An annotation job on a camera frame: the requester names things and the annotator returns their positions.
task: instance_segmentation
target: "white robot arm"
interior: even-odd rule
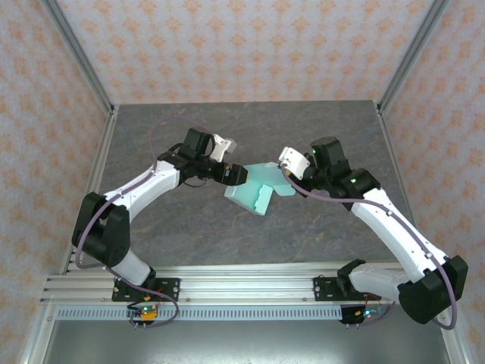
[[[365,169],[352,170],[334,137],[311,144],[313,154],[286,147],[279,160],[286,179],[304,196],[341,202],[365,222],[401,263],[404,273],[355,260],[339,270],[343,293],[373,293],[399,301],[416,321],[426,323],[459,300],[468,266],[450,259],[424,237],[393,205],[379,182]],[[330,197],[311,190],[326,190]]]
[[[210,142],[211,152],[204,155]],[[191,177],[211,178],[227,186],[244,184],[247,170],[223,162],[224,155],[235,148],[231,139],[191,128],[183,143],[161,154],[138,177],[104,196],[88,194],[80,208],[72,244],[130,283],[151,289],[155,272],[130,248],[131,221],[159,196]],[[96,217],[101,209],[105,210]],[[89,225],[92,227],[83,240]]]

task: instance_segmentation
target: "gray marble surface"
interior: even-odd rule
[[[243,165],[275,162],[284,146],[309,152],[313,140],[335,136],[351,166],[368,169],[407,214],[370,101],[122,105],[102,193],[150,166],[149,131],[169,115],[199,119],[211,132],[237,141],[227,160]],[[190,126],[176,121],[159,127],[157,154],[182,142]],[[201,188],[181,186],[164,194],[133,221],[132,249],[153,266],[394,260],[377,236],[340,204],[274,194],[266,216],[257,216],[224,198],[224,190],[208,181]]]

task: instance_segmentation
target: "teal foam block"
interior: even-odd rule
[[[249,178],[240,186],[226,188],[225,197],[257,215],[268,210],[273,191],[279,196],[293,196],[296,192],[285,180],[276,163],[245,165]]]

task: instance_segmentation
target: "patterned wallpaper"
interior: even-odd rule
[[[485,7],[454,0],[386,123],[416,222],[470,266],[462,305],[485,358]]]
[[[39,0],[0,2],[0,362],[17,364],[106,119]]]
[[[115,103],[378,99],[432,0],[60,0]]]

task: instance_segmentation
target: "metal base plate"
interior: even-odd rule
[[[180,291],[180,279],[179,278],[156,278],[155,289],[160,293],[178,301]],[[146,293],[135,290],[134,288],[126,285],[125,283],[116,280],[114,282],[113,296],[111,299],[113,302],[139,302],[143,301],[146,297]],[[161,298],[162,302],[167,302],[165,298]]]
[[[313,293],[315,301],[378,301],[382,297],[366,296],[362,292],[349,292],[346,296],[336,284],[335,277],[316,277],[313,278]]]

